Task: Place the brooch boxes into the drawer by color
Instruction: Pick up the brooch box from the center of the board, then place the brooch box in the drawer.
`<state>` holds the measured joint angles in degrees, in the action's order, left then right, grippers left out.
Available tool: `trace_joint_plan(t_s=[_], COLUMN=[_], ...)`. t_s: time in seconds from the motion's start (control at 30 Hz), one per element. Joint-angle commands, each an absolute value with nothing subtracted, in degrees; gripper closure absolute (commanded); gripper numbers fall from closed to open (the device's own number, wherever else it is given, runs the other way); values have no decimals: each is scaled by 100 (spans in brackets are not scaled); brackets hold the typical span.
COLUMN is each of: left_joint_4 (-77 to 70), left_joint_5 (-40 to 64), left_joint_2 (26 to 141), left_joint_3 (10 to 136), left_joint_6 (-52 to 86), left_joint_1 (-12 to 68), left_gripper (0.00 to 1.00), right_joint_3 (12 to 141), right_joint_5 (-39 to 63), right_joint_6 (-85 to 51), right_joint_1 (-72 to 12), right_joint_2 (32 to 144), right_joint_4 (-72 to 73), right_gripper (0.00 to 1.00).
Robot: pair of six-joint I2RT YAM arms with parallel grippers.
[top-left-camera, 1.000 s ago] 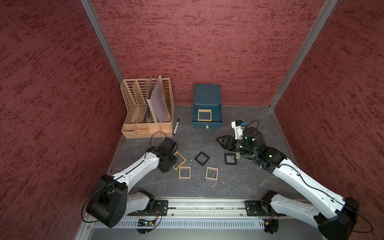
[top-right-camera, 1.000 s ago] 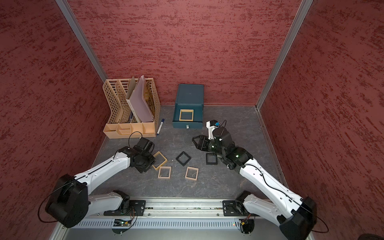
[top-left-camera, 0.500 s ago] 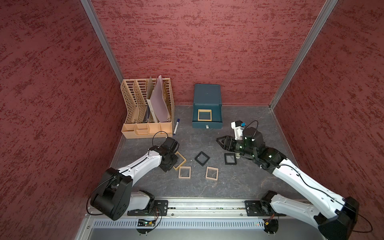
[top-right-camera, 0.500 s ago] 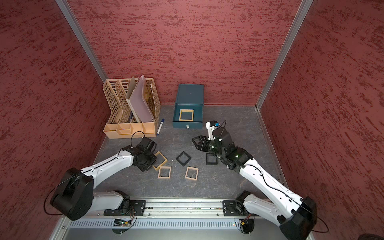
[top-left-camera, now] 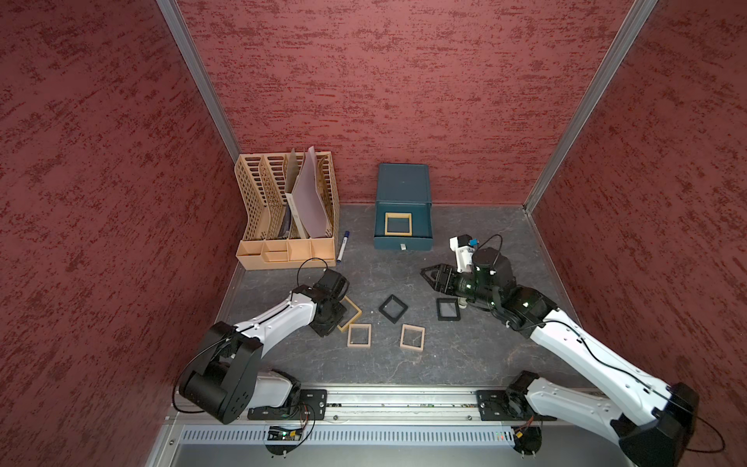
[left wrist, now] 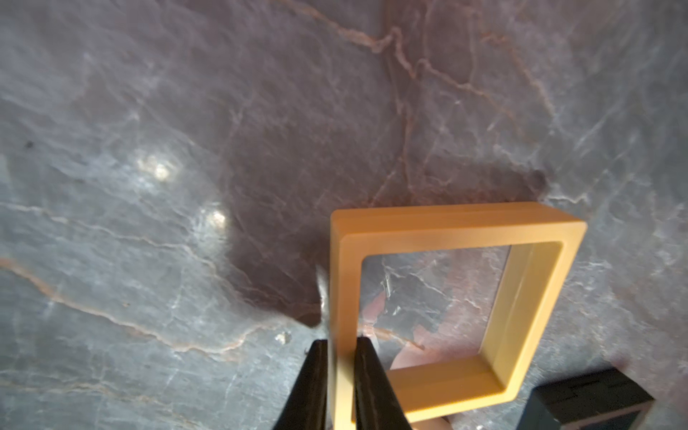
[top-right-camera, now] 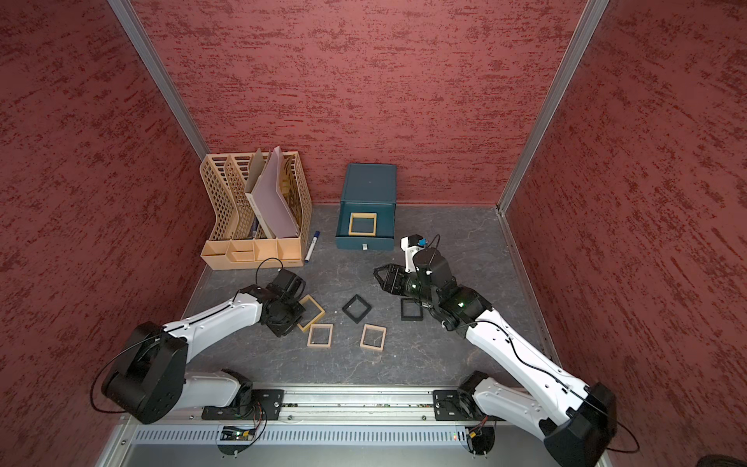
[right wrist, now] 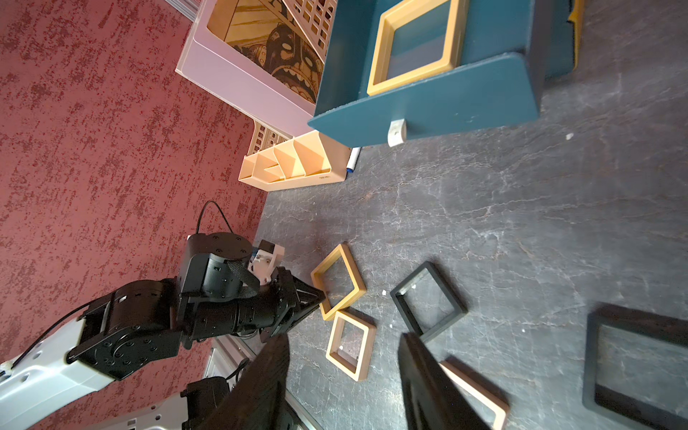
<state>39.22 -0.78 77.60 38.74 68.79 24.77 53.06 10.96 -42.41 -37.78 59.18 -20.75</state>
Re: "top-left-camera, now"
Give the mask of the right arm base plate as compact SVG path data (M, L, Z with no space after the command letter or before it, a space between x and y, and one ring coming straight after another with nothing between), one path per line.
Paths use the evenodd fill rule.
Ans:
M521 393L509 390L478 390L477 407L482 421L526 422L556 421L552 416L537 414Z

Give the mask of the yellow brooch box diamond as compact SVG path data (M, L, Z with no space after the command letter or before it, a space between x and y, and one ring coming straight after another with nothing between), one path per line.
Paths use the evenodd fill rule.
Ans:
M338 330L345 333L348 331L351 324L355 324L358 321L362 316L363 311L348 296L344 297L342 305L344 306L344 315L342 316L340 323L338 323Z

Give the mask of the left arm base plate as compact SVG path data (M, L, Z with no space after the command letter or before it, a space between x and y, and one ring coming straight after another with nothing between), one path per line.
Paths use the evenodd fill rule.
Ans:
M249 420L323 420L327 407L328 391L325 389L292 389L285 402L277 407L250 408Z

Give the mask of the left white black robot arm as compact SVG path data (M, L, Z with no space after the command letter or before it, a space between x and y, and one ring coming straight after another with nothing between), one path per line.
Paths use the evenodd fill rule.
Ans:
M318 327L323 337L342 320L347 288L299 286L280 304L248 321L210 327L200 349L178 375L173 396L180 395L223 424L249 408L279 408L294 386L278 372L262 372L263 357L303 327Z

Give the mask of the yellow brooch box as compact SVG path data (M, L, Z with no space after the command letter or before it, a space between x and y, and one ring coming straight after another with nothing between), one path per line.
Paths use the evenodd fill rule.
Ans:
M414 224L410 212L385 213L384 234L387 237L411 237L413 233Z

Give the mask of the teal top drawer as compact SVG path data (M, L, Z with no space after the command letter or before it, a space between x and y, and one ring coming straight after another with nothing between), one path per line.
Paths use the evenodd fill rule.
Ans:
M430 251L433 248L431 204L375 205L375 235L377 250Z

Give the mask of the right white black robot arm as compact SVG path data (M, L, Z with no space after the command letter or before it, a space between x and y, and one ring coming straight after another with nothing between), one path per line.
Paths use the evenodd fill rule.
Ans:
M593 396L522 372L505 390L514 418L558 418L618 446L636 466L676 466L696 429L700 397L624 360L578 325L554 301L517 283L497 249L469 255L469 270L439 264L422 277L437 292L490 313L508 329L552 352L600 390Z

